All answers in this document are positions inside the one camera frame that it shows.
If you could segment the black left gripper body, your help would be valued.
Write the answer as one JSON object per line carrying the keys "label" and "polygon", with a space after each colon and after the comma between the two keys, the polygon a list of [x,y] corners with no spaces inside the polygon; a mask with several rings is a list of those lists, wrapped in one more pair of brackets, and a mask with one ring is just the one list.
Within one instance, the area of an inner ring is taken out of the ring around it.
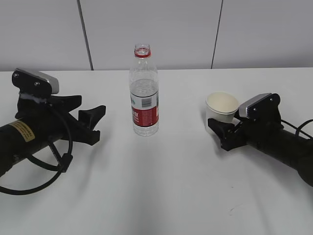
{"label": "black left gripper body", "polygon": [[84,127],[70,112],[52,107],[50,97],[20,95],[15,118],[29,125],[41,141],[62,139],[91,146],[99,142],[99,131]]}

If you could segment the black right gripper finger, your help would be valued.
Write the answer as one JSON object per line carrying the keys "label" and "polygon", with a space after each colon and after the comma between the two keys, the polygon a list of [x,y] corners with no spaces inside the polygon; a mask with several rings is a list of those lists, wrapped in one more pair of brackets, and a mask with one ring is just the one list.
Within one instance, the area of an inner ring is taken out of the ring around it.
{"label": "black right gripper finger", "polygon": [[235,127],[234,124],[220,122],[213,118],[209,118],[207,120],[207,124],[208,124],[208,127],[218,136],[222,144],[234,143],[234,140],[231,137],[232,136],[231,132]]}

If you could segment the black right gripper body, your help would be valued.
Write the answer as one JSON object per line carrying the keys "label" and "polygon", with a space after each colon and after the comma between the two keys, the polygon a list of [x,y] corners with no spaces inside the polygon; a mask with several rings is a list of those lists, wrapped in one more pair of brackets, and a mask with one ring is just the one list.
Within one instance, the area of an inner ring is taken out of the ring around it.
{"label": "black right gripper body", "polygon": [[276,122],[240,121],[231,132],[234,143],[221,143],[221,147],[226,151],[230,151],[249,144],[258,146],[282,129],[283,125]]}

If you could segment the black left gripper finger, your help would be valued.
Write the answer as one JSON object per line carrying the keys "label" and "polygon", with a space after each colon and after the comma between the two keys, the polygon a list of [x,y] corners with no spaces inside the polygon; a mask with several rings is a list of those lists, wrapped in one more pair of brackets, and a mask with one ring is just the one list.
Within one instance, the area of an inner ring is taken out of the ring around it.
{"label": "black left gripper finger", "polygon": [[51,96],[50,104],[52,107],[58,110],[64,110],[66,112],[71,112],[76,108],[80,107],[82,104],[81,95],[71,95],[71,96]]}
{"label": "black left gripper finger", "polygon": [[106,106],[100,105],[90,110],[79,110],[78,121],[89,130],[94,130],[98,122],[105,116]]}

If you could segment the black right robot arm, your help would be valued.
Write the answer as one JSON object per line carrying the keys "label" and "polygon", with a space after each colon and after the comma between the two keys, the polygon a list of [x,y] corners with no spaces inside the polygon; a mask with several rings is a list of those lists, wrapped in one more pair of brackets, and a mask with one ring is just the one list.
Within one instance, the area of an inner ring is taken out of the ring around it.
{"label": "black right robot arm", "polygon": [[225,151],[249,145],[293,168],[306,184],[313,185],[312,139],[286,131],[279,122],[247,119],[234,125],[209,118],[207,123]]}

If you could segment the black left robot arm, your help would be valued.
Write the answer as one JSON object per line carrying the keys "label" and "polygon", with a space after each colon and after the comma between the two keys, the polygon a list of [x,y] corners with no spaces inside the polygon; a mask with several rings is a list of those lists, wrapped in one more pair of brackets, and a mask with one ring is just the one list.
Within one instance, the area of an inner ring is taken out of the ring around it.
{"label": "black left robot arm", "polygon": [[58,140],[94,145],[100,140],[97,123],[106,106],[80,110],[78,118],[70,112],[82,104],[82,96],[51,96],[44,102],[20,98],[16,120],[0,128],[0,174]]}

